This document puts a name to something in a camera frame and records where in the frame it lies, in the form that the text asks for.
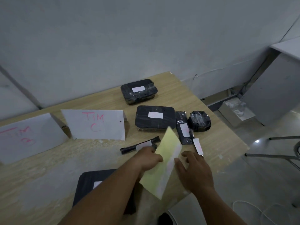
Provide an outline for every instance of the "cardboard box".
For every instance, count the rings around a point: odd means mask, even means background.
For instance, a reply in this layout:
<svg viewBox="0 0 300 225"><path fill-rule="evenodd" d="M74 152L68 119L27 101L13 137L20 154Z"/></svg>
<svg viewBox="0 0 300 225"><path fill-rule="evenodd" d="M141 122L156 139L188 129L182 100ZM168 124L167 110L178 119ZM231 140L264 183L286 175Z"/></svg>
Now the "cardboard box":
<svg viewBox="0 0 300 225"><path fill-rule="evenodd" d="M232 109L230 109L230 103L240 103L240 99L234 98L223 102L222 106L219 108L219 111L233 127L236 127L242 122L249 120L250 118L253 118L255 116L255 114L248 107L246 107L244 115L242 117L239 117Z"/></svg>

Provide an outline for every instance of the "yellow paper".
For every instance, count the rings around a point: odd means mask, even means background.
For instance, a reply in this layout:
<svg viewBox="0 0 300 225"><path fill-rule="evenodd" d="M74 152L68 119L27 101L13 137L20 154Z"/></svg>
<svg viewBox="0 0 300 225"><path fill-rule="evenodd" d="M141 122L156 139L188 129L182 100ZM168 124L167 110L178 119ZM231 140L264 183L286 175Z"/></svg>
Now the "yellow paper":
<svg viewBox="0 0 300 225"><path fill-rule="evenodd" d="M178 157L181 148L182 145L179 139L173 130L168 127L159 147L155 151L156 154L160 154L163 157L163 162L146 171L140 180L143 187L160 200L173 170L174 158Z"/></svg>

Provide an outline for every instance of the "person's right arm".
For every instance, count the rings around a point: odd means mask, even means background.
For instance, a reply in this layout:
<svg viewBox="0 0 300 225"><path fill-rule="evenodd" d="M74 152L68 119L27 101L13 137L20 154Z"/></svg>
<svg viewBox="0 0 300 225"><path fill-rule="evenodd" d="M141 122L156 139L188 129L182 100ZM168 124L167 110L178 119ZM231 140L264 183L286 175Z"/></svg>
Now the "person's right arm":
<svg viewBox="0 0 300 225"><path fill-rule="evenodd" d="M175 158L176 169L183 186L197 198L207 225L246 225L246 223L221 199L214 188L212 171L203 156L184 151L189 167Z"/></svg>

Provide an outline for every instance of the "light wood tabletop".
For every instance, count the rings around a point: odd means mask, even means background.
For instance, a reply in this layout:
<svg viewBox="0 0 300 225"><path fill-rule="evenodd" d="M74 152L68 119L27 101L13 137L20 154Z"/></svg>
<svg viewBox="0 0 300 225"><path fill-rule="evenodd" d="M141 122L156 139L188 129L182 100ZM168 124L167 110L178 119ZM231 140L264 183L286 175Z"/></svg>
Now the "light wood tabletop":
<svg viewBox="0 0 300 225"><path fill-rule="evenodd" d="M77 181L83 172L118 168L135 154L121 155L121 147L155 136L162 139L164 132L140 131L134 125L139 105L170 106L175 111L185 111L188 116L195 110L205 111L212 120L212 127L194 135L200 139L204 158L213 173L221 171L248 150L247 145L172 73L161 73L149 79L155 83L158 93L146 102L128 105L120 87L115 87L0 122L3 126L44 113L52 113L65 122L61 109L124 110L128 120L125 141L70 138L58 147L0 166L0 224L57 224L71 209ZM193 145L183 145L182 151L186 150L196 151ZM175 169L162 200L137 184L137 212L124 216L122 224L149 224L188 194Z"/></svg>

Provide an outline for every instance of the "person's left hand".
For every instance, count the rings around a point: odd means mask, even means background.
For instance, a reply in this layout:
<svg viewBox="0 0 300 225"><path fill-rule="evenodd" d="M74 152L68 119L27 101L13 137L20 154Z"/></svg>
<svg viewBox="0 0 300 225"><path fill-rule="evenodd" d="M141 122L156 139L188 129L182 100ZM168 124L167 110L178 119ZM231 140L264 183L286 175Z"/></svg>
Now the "person's left hand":
<svg viewBox="0 0 300 225"><path fill-rule="evenodd" d="M134 162L142 172L150 170L159 162L163 162L163 157L154 153L153 147L143 147L130 160Z"/></svg>

